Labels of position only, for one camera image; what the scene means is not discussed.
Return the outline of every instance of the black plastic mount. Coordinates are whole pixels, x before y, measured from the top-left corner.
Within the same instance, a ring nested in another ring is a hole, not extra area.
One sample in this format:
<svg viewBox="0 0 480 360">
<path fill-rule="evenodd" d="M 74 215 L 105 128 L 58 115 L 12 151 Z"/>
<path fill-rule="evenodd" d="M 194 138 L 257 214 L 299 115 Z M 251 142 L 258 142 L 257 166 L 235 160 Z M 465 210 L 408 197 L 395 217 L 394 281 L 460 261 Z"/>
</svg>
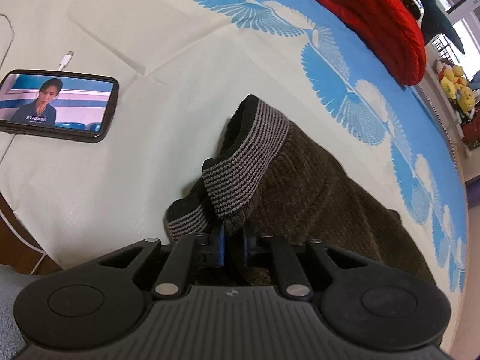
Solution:
<svg viewBox="0 0 480 360">
<path fill-rule="evenodd" d="M 14 305 L 18 359 L 448 359 L 435 286 L 320 240 L 224 238 L 148 238 L 32 283 Z M 195 285 L 239 252 L 273 286 Z"/>
</svg>

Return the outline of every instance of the smartphone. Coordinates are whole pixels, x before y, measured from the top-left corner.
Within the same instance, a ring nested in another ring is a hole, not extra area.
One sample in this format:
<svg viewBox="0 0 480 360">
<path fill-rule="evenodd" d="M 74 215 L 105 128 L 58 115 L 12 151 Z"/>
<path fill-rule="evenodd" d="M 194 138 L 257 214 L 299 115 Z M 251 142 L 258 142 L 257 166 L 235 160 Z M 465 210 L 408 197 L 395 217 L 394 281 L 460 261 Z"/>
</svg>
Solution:
<svg viewBox="0 0 480 360">
<path fill-rule="evenodd" d="M 12 70 L 0 83 L 0 131 L 99 142 L 118 91 L 117 80 L 107 76 Z"/>
</svg>

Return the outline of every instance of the white cable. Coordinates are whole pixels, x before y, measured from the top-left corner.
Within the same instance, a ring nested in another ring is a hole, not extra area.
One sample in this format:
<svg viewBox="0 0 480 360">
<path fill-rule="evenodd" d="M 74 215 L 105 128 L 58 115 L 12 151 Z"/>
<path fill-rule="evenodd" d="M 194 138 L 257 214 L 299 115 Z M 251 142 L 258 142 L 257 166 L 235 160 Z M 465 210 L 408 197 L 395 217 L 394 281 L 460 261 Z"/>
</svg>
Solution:
<svg viewBox="0 0 480 360">
<path fill-rule="evenodd" d="M 25 241 L 22 236 L 20 234 L 18 234 L 14 227 L 11 225 L 11 223 L 6 219 L 5 215 L 3 214 L 2 211 L 0 211 L 0 216 L 1 218 L 3 219 L 3 221 L 7 224 L 8 228 L 10 229 L 10 231 L 15 235 L 15 237 L 18 238 L 18 240 L 25 246 L 28 246 L 31 250 L 33 251 L 37 251 L 38 253 L 40 254 L 46 254 L 46 252 L 42 249 L 39 249 L 33 245 L 30 245 L 27 241 Z"/>
<path fill-rule="evenodd" d="M 43 254 L 42 257 L 40 257 L 40 259 L 37 262 L 37 265 L 30 272 L 30 275 L 33 275 L 37 271 L 38 267 L 40 266 L 40 264 L 42 264 L 42 261 L 45 259 L 46 256 L 47 256 L 46 254 Z"/>
<path fill-rule="evenodd" d="M 11 21 L 10 21 L 10 19 L 8 18 L 7 15 L 5 15 L 5 14 L 3 14 L 3 13 L 0 13 L 0 17 L 6 18 L 7 23 L 8 23 L 8 25 L 10 26 L 10 31 L 11 31 L 10 43 L 9 43 L 8 46 L 7 46 L 7 50 L 5 51 L 5 54 L 3 55 L 2 59 L 0 60 L 0 70 L 1 70 L 1 69 L 2 69 L 2 66 L 3 66 L 3 63 L 5 62 L 5 59 L 7 58 L 7 54 L 8 54 L 8 52 L 10 51 L 11 45 L 12 45 L 12 43 L 14 42 L 14 39 L 15 39 L 15 30 L 14 30 L 14 26 L 12 25 L 12 23 L 11 23 Z M 73 52 L 71 52 L 71 54 L 70 54 L 70 53 L 67 54 L 67 55 L 65 56 L 64 60 L 66 59 L 66 57 L 67 57 L 68 55 L 70 55 L 70 58 L 68 59 L 66 65 L 68 65 L 68 63 L 70 62 L 71 56 L 73 55 Z M 8 147 L 7 147 L 7 150 L 9 149 L 9 147 L 10 147 L 11 143 L 13 142 L 14 138 L 15 138 L 15 134 L 14 134 L 13 137 L 11 138 L 11 141 L 10 141 L 10 144 L 8 145 Z M 7 153 L 7 150 L 4 152 L 4 154 L 3 154 L 3 156 L 2 156 L 2 158 L 1 158 L 1 160 L 0 160 L 0 163 L 3 161 L 3 159 L 4 159 L 4 157 L 5 157 L 5 154 Z M 15 237 L 18 238 L 18 240 L 19 240 L 23 245 L 29 247 L 29 248 L 30 248 L 31 250 L 33 250 L 33 251 L 36 251 L 36 252 L 42 254 L 42 257 L 41 257 L 40 260 L 38 261 L 38 263 L 37 263 L 37 265 L 35 266 L 34 270 L 32 271 L 32 273 L 30 273 L 30 274 L 32 275 L 32 274 L 37 270 L 37 268 L 40 266 L 40 264 L 42 263 L 43 259 L 45 258 L 45 256 L 46 256 L 47 254 L 45 253 L 44 250 L 39 249 L 39 248 L 37 248 L 37 247 L 35 247 L 35 246 L 33 246 L 33 245 L 30 245 L 27 241 L 25 241 L 25 240 L 23 239 L 23 237 L 15 231 L 14 227 L 13 227 L 13 226 L 11 225 L 11 223 L 6 219 L 6 217 L 5 217 L 5 215 L 3 214 L 2 211 L 0 211 L 0 216 L 2 217 L 3 221 L 7 224 L 8 228 L 10 229 L 10 231 L 15 235 Z"/>
<path fill-rule="evenodd" d="M 11 48 L 11 44 L 14 42 L 14 39 L 15 39 L 15 30 L 14 30 L 14 27 L 10 21 L 10 19 L 8 18 L 7 15 L 3 14 L 3 13 L 0 13 L 0 17 L 4 17 L 6 18 L 7 20 L 7 23 L 8 25 L 10 26 L 10 31 L 11 31 L 11 38 L 10 38 L 10 43 L 7 47 L 7 50 L 5 51 L 5 54 L 3 55 L 2 59 L 0 60 L 0 70 L 2 69 L 2 66 L 3 66 L 3 62 L 5 62 L 5 59 L 7 58 L 7 54 L 8 52 L 10 51 L 10 48 Z"/>
<path fill-rule="evenodd" d="M 63 69 L 68 66 L 68 64 L 70 63 L 73 56 L 74 56 L 73 51 L 69 51 L 67 54 L 65 54 L 65 56 L 63 57 L 63 59 L 60 62 L 60 66 L 58 67 L 58 71 L 63 71 Z"/>
</svg>

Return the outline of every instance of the ribbed black surface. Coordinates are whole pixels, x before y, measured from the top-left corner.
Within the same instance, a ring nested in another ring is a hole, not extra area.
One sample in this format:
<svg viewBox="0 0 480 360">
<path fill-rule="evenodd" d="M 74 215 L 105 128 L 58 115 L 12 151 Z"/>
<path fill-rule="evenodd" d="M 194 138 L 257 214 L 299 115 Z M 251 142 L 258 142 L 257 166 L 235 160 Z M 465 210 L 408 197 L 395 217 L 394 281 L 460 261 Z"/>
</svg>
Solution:
<svg viewBox="0 0 480 360">
<path fill-rule="evenodd" d="M 356 347 L 328 330 L 309 303 L 284 299 L 271 286 L 194 286 L 184 298 L 157 302 L 134 332 L 109 346 L 75 353 L 29 346 L 18 359 L 445 360 L 448 357 L 433 347 L 406 354 Z"/>
</svg>

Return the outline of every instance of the logo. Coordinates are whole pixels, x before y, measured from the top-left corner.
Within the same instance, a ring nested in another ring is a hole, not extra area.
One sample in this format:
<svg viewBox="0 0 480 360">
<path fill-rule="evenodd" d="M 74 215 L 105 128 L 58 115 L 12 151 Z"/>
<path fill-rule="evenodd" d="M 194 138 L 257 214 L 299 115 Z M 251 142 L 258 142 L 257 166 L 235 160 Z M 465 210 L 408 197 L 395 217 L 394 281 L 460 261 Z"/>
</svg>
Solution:
<svg viewBox="0 0 480 360">
<path fill-rule="evenodd" d="M 236 289 L 231 288 L 225 294 L 227 294 L 229 297 L 233 298 L 234 296 L 238 295 L 239 292 Z"/>
</svg>

